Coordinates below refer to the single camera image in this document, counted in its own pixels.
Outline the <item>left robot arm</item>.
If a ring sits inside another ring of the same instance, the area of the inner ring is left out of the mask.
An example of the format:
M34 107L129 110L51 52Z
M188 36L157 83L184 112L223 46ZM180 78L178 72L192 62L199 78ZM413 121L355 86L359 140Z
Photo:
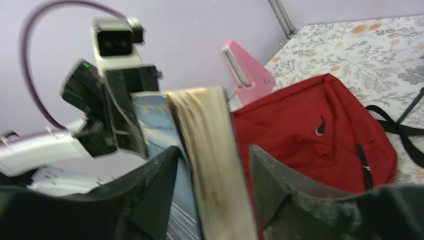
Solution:
M0 138L0 171L20 176L68 159L96 158L118 150L145 158L144 138L135 116L132 93L157 91L161 72L152 65L107 70L80 60L64 81L61 97L84 113L67 129L28 136L11 131Z

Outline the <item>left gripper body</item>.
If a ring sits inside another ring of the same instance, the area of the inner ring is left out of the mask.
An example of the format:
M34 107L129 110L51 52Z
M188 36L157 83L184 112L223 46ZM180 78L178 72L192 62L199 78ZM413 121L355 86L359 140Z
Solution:
M102 84L115 146L122 151L148 158L148 150L134 109L132 93L159 90L161 74L148 64L104 72Z

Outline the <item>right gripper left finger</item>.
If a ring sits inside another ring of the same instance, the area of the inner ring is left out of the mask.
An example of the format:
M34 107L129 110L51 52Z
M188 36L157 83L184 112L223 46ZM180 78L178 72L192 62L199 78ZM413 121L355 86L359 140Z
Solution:
M50 196L0 189L3 240L164 240L178 159L170 146L146 164L88 193Z

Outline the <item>dark blue book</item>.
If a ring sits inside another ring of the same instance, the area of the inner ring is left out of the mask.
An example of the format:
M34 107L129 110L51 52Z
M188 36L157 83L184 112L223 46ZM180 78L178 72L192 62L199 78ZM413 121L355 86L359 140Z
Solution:
M223 87L131 95L151 157L179 147L168 240L256 240L257 225Z

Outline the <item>red backpack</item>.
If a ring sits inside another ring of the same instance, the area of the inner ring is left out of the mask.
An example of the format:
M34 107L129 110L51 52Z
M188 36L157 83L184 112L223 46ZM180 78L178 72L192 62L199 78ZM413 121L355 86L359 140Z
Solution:
M234 111L232 119L262 240L421 240L424 188L394 185L402 125L376 105L363 106L335 76L324 74Z

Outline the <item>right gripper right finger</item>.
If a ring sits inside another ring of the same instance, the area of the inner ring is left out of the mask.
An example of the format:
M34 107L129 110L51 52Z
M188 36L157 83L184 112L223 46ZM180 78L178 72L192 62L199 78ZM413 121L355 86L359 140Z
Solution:
M321 184L249 148L257 223L268 240L421 240L424 188L385 185L354 194Z

